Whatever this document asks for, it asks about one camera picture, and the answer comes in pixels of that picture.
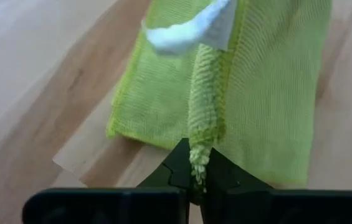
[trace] wooden surface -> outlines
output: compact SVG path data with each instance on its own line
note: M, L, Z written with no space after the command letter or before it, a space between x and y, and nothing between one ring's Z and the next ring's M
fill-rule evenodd
M0 0L0 223L38 190L135 186L166 157L104 135L149 1ZM308 186L352 189L352 0L334 1L315 112Z

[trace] green fabric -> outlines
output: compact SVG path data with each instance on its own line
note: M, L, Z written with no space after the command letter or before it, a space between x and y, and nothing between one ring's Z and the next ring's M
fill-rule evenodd
M149 27L191 19L208 0L154 0ZM216 149L271 184L303 186L330 0L239 0L224 69L226 133ZM159 57L139 35L107 134L172 149L188 135L196 51Z

